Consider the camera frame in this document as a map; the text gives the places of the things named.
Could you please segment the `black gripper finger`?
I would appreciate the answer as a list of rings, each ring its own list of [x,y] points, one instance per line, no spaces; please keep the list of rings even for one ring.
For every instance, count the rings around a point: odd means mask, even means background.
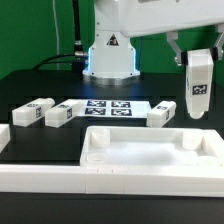
[[[224,23],[218,24],[216,26],[216,31],[219,33],[218,38],[211,48],[211,54],[214,61],[221,60],[223,58],[223,49],[224,46]]]

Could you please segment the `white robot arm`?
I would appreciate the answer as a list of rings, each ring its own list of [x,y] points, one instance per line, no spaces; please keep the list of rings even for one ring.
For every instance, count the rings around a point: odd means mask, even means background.
[[[138,76],[132,37],[165,33],[173,43],[183,29],[224,23],[224,0],[93,0],[95,41],[86,77]]]

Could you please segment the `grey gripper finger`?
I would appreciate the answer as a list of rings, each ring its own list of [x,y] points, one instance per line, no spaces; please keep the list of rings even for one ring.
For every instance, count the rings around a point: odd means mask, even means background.
[[[175,62],[178,66],[181,66],[184,64],[184,52],[181,50],[181,48],[178,46],[176,41],[178,40],[178,32],[177,31],[171,31],[166,33],[167,42],[169,43],[170,47],[175,52]]]

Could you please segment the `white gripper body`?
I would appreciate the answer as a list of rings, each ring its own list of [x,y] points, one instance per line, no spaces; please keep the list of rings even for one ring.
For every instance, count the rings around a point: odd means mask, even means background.
[[[224,0],[118,0],[120,32],[137,37],[224,23]]]

